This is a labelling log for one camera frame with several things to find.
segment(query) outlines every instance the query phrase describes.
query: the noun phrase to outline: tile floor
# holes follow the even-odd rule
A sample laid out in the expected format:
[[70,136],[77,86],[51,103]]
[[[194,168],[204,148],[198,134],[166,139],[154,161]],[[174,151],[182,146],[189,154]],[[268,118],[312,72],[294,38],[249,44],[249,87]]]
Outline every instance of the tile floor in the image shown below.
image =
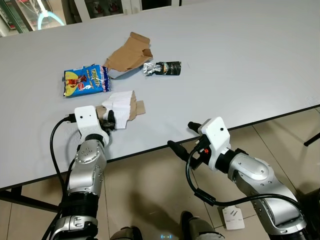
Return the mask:
[[[278,177],[293,192],[308,193],[320,188],[320,141],[309,147],[303,142],[320,132],[320,114],[308,110],[230,132],[233,149],[270,163]],[[185,143],[192,148],[193,142]],[[220,201],[243,197],[227,176],[213,173],[205,165],[193,172],[194,182]],[[180,214],[188,210],[200,216],[228,240],[267,240],[250,203],[239,205],[245,228],[226,230],[220,208],[193,196],[185,179],[185,164],[165,148],[109,163],[104,171],[99,199],[97,238],[108,240],[124,226],[138,226],[144,239],[157,240],[161,234],[180,237]],[[61,190],[56,178],[25,185],[22,194],[58,204]],[[0,239],[40,239],[54,213],[0,201]]]

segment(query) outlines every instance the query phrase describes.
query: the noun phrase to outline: white label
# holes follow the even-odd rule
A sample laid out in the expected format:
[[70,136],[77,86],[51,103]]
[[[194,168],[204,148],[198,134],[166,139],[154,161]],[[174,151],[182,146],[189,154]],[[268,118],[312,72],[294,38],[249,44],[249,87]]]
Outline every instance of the white label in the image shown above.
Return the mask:
[[241,209],[236,206],[228,206],[222,210],[226,229],[244,229],[245,222]]

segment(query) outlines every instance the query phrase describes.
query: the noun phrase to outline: blue snack wrapper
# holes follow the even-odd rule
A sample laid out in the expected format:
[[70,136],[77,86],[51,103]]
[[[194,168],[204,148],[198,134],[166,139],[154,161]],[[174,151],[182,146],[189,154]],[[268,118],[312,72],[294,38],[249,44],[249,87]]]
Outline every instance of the blue snack wrapper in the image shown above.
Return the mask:
[[64,96],[109,92],[110,80],[105,66],[93,64],[80,69],[64,71]]

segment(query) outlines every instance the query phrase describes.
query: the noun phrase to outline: person's foot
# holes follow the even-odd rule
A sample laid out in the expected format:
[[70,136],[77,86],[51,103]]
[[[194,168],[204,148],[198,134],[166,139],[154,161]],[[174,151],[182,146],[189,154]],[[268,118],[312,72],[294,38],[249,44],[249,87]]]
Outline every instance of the person's foot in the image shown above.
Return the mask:
[[189,220],[193,218],[193,215],[189,211],[183,211],[181,213],[181,227],[184,240],[191,240]]

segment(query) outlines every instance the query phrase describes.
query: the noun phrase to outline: white table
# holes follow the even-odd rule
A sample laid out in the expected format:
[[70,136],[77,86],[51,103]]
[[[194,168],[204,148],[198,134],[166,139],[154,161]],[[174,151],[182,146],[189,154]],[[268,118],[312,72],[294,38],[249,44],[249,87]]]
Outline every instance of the white table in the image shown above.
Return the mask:
[[[146,114],[112,133],[110,160],[193,138],[189,121],[221,116],[230,129],[320,105],[319,29],[315,0],[216,0],[0,38],[0,189],[55,174],[54,125],[106,99],[64,98],[64,70],[103,64],[131,31],[151,39],[155,61],[181,61],[182,69],[112,81],[115,92],[135,90]],[[75,123],[58,129],[61,172],[78,143]]]

